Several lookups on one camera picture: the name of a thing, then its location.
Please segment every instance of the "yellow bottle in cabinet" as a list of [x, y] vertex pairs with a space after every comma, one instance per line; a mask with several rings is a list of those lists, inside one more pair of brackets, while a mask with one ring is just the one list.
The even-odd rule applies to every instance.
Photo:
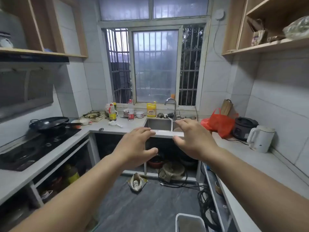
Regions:
[[147, 117], [156, 117], [157, 105], [154, 103], [147, 103]]

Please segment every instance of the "kettle handle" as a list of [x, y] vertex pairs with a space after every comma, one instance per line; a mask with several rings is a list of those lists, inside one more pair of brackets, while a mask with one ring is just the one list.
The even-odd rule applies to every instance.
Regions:
[[254, 134], [255, 134], [256, 132], [258, 132], [258, 131], [259, 131], [258, 128], [252, 128], [252, 129], [250, 130], [249, 136], [248, 136], [248, 138], [247, 138], [247, 143], [248, 143], [248, 144], [254, 142], [254, 141], [253, 141], [253, 137], [255, 137]]

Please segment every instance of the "red plastic bag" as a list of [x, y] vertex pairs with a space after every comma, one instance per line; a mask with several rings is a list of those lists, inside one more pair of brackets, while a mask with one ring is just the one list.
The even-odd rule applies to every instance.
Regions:
[[225, 115], [221, 115], [221, 109], [219, 108], [219, 114], [215, 114], [217, 109], [214, 110], [209, 118], [208, 125], [212, 131], [218, 132], [221, 138], [229, 136], [235, 125], [235, 119]]
[[202, 119], [201, 125], [208, 131], [212, 131], [211, 127], [209, 126], [209, 118]]

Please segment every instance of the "faucet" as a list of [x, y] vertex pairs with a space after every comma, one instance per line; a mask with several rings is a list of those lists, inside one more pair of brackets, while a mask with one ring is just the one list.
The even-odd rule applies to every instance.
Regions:
[[165, 101], [164, 105], [166, 105], [166, 103], [167, 103], [168, 101], [170, 101], [170, 100], [173, 100], [173, 101], [175, 102], [174, 118], [173, 118], [173, 121], [175, 121], [175, 120], [176, 120], [176, 100], [173, 99], [173, 98], [168, 98], [168, 99]]

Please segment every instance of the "window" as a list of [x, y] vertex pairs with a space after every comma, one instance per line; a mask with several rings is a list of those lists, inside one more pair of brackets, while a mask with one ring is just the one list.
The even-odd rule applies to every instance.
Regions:
[[133, 33], [137, 102], [175, 95], [178, 30]]
[[149, 0], [100, 0], [103, 21], [149, 19]]
[[207, 15], [208, 0], [153, 0], [154, 19]]
[[114, 101], [127, 103], [132, 99], [128, 30], [126, 28], [107, 29], [106, 36]]
[[179, 84], [180, 106], [195, 106], [204, 25], [183, 28]]

